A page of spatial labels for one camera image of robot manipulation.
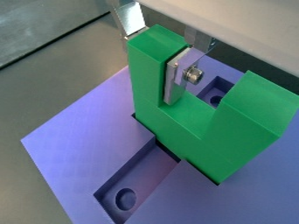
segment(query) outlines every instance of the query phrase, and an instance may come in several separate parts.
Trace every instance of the screw hole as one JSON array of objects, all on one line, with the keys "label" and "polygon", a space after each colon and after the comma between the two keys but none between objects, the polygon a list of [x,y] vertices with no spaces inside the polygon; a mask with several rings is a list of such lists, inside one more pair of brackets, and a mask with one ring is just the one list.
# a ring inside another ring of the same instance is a hole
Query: screw hole
[{"label": "screw hole", "polygon": [[116,194],[116,206],[120,210],[129,210],[136,204],[136,193],[128,189],[121,189]]},{"label": "screw hole", "polygon": [[217,107],[220,105],[220,100],[221,100],[221,96],[218,95],[213,95],[210,98],[209,98],[209,104],[212,107]]}]

